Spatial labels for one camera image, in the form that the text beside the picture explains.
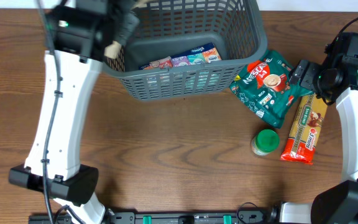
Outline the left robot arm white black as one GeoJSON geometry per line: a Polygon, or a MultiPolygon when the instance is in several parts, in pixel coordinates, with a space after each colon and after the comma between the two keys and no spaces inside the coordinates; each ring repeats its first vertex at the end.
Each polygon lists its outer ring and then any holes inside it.
{"type": "Polygon", "coordinates": [[[38,9],[45,31],[45,89],[33,146],[22,165],[9,171],[13,185],[41,192],[75,223],[109,218],[95,188],[97,168],[80,162],[80,141],[90,96],[104,59],[119,55],[139,24],[139,1],[59,2],[38,9]]]}

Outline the grey plastic basket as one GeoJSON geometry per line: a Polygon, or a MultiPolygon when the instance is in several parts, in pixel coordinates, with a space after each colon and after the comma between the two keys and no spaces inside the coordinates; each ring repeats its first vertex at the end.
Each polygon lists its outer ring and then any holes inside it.
{"type": "Polygon", "coordinates": [[[142,101],[219,92],[267,50],[256,0],[150,1],[134,10],[140,20],[116,59],[103,71],[142,101]],[[221,60],[143,70],[141,66],[212,43],[221,60]]]}

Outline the colourful tissue multipack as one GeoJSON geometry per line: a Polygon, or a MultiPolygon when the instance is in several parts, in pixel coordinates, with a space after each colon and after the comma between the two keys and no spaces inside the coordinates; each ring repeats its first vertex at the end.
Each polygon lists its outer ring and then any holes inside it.
{"type": "Polygon", "coordinates": [[[199,65],[222,60],[215,45],[210,42],[199,47],[187,50],[185,52],[171,55],[159,60],[146,63],[139,66],[140,70],[150,70],[154,68],[173,68],[187,65],[199,65]]]}

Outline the beige clear plastic bag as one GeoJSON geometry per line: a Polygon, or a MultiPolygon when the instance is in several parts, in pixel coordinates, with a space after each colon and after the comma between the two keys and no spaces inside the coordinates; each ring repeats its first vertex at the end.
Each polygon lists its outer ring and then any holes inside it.
{"type": "Polygon", "coordinates": [[[108,19],[112,24],[108,28],[110,37],[104,48],[104,56],[115,59],[119,55],[122,46],[125,46],[128,38],[133,34],[139,25],[139,19],[134,9],[146,5],[148,0],[118,0],[109,1],[108,19]]]}

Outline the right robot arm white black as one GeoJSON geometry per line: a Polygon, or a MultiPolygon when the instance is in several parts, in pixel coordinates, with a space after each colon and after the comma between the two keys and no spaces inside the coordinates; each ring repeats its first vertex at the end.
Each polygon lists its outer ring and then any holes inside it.
{"type": "Polygon", "coordinates": [[[338,33],[324,52],[322,64],[300,60],[290,72],[290,83],[336,105],[342,132],[341,183],[312,203],[281,204],[279,223],[358,223],[358,33],[338,33]]]}

